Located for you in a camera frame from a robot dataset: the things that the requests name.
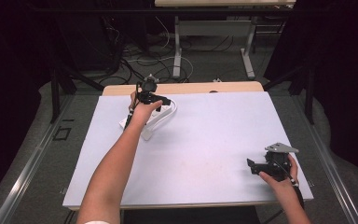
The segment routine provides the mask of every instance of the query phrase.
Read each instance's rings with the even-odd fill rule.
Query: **haptic device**
[[[144,82],[138,82],[136,84],[135,97],[139,102],[145,105],[150,105],[152,103],[155,103],[156,101],[162,101],[162,106],[152,112],[149,121],[146,123],[141,132],[141,136],[144,140],[149,140],[152,136],[153,128],[160,121],[166,119],[169,115],[173,114],[177,108],[175,101],[170,100],[167,97],[154,94],[154,92],[157,90],[157,83],[158,79],[150,75],[148,77],[145,77]],[[136,106],[137,104],[134,101],[134,104],[130,108],[130,114],[127,116],[126,119],[123,119],[119,123],[123,129],[126,129],[127,126],[130,124]]]
[[[290,161],[287,158],[289,152],[298,152],[298,149],[289,147],[283,143],[276,143],[265,147],[267,154],[265,156],[267,163],[255,163],[247,159],[248,166],[253,175],[258,175],[260,171],[267,173],[277,181],[283,181],[290,176]]]

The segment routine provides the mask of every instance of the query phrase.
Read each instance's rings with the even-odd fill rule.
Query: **black cable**
[[[137,50],[137,49],[131,49],[133,47],[125,47],[125,50],[123,51],[123,57],[132,57],[135,55],[142,55],[143,52]]]
[[[102,84],[102,82],[106,81],[107,79],[111,79],[111,78],[118,78],[118,79],[124,80],[123,83],[119,83],[118,85],[129,85],[130,84],[130,80],[126,79],[124,77],[106,77],[106,78],[101,79],[98,83]]]
[[[291,176],[278,162],[276,162],[275,160],[273,160],[273,161],[274,161],[275,164],[277,164],[282,170],[284,170],[284,172],[289,176],[290,182],[292,183],[292,186],[293,186],[293,188],[295,189],[295,192],[296,192],[298,201],[300,202],[301,207],[302,207],[303,209],[305,209],[305,208],[304,208],[304,206],[305,206],[305,204],[304,204],[304,199],[303,199],[303,197],[302,197],[301,190],[300,190],[300,188],[299,188],[298,183],[295,181],[294,178],[292,178],[292,176]]]
[[[267,219],[266,221],[264,221],[262,224],[267,224],[270,221],[272,221],[275,217],[277,217],[278,215],[280,215],[281,213],[283,213],[283,209],[281,209],[280,211],[278,211],[277,213],[275,213],[274,215],[272,215],[272,217],[270,217],[269,219]]]
[[[212,52],[212,51],[223,52],[223,51],[228,50],[228,49],[232,46],[232,44],[233,44],[233,42],[234,42],[234,36],[232,36],[232,37],[231,37],[231,42],[229,43],[228,47],[226,47],[225,49],[219,49],[219,50],[217,50],[217,48],[219,48],[224,42],[226,42],[226,40],[227,40],[228,38],[229,38],[229,35],[226,36],[226,38],[225,38],[222,42],[220,42],[220,44],[218,44],[216,47],[214,47],[214,48],[212,48],[212,49],[185,49],[185,48],[182,48],[182,46],[181,46],[181,48],[182,48],[184,51],[189,51],[189,52]]]
[[[123,63],[124,66],[126,66],[128,69],[130,69],[130,71],[132,71],[132,73],[133,73],[136,77],[138,77],[138,78],[141,79],[141,80],[144,80],[144,79],[145,79],[144,76],[142,76],[139,72],[135,71],[135,70],[132,68],[132,66],[127,62],[127,60],[121,59],[121,62]]]
[[[72,218],[74,217],[75,211],[69,211],[68,215],[66,215],[66,219],[63,222],[63,224],[70,224],[72,221]]]
[[[139,65],[141,65],[141,66],[153,66],[153,65],[157,65],[157,64],[161,63],[162,66],[164,66],[164,69],[167,70],[168,74],[169,74],[170,76],[172,75],[170,69],[168,69],[167,65],[165,65],[165,63],[163,63],[160,58],[153,58],[152,56],[150,56],[150,57],[153,59],[153,60],[150,60],[150,62],[156,61],[156,63],[141,64],[141,63],[139,63],[140,61],[142,61],[142,60],[140,60],[140,57],[138,57],[138,59],[135,60],[135,61],[136,61]]]
[[[127,120],[126,120],[126,124],[124,125],[123,132],[129,126],[129,124],[131,122],[131,119],[132,119],[132,116],[133,116],[133,112],[135,111],[135,107],[139,104],[139,102],[137,102],[138,94],[139,94],[139,85],[142,85],[142,82],[137,82],[136,85],[135,85],[135,98],[132,101],[132,106],[130,108],[129,115],[127,116]]]
[[[155,73],[154,73],[154,76],[156,76],[156,74],[158,74],[158,73],[160,73],[160,72],[162,72],[162,71],[164,71],[164,70],[166,70],[166,69],[169,71],[168,68],[170,68],[170,67],[179,67],[180,71],[183,71],[183,72],[185,73],[185,78],[184,78],[184,79],[187,79],[187,72],[186,72],[186,70],[185,70],[184,68],[182,68],[181,66],[176,66],[176,65],[166,66],[165,68],[162,68],[162,69],[158,70],[157,72],[155,72]],[[160,77],[158,80],[162,80],[162,79],[167,79],[167,80],[174,80],[174,81],[176,81],[176,78],[171,78],[171,73],[169,73],[169,76],[168,76],[168,77]]]

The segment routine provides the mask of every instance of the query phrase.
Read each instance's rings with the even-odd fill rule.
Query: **forearm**
[[[301,207],[301,204],[293,189],[287,190],[284,193],[280,192],[280,194],[275,192],[275,194],[277,195],[281,207],[286,214],[288,223],[310,223],[310,220],[308,219],[308,216],[305,213],[303,207]]]
[[[96,168],[83,199],[78,217],[84,223],[88,217],[115,223],[127,185],[142,126],[130,123]]]

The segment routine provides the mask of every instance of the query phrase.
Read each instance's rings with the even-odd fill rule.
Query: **finger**
[[[156,101],[155,103],[151,104],[151,107],[153,108],[153,110],[159,108],[160,106],[162,106],[162,101]]]
[[[298,166],[296,160],[290,154],[288,155],[287,159],[289,159],[290,164],[292,164],[292,168],[290,168],[290,176],[294,178],[296,182],[298,182],[297,180]]]
[[[260,173],[258,173],[258,175],[260,175],[260,177],[266,181],[266,183],[268,183],[270,186],[273,186],[276,183],[276,180],[274,178],[272,178],[272,176],[266,174],[265,172],[260,171]]]

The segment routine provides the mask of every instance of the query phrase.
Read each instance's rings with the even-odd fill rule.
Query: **hand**
[[[298,179],[297,179],[298,166],[296,164],[295,159],[290,154],[288,155],[288,159],[292,164],[292,167],[290,168],[290,176],[298,184]],[[298,198],[296,196],[296,192],[293,189],[289,177],[281,182],[278,182],[272,176],[264,172],[260,172],[259,175],[264,181],[266,181],[272,187],[275,196],[277,197],[283,209],[287,208],[288,206],[290,206],[290,204],[293,204],[295,202],[299,203]]]
[[[131,104],[129,108],[136,104],[135,111],[133,112],[132,119],[130,124],[138,124],[140,126],[144,126],[147,121],[150,119],[150,115],[152,114],[153,110],[162,106],[162,101],[157,101],[150,105],[145,105],[140,103],[138,99],[135,99],[135,92],[131,94]]]

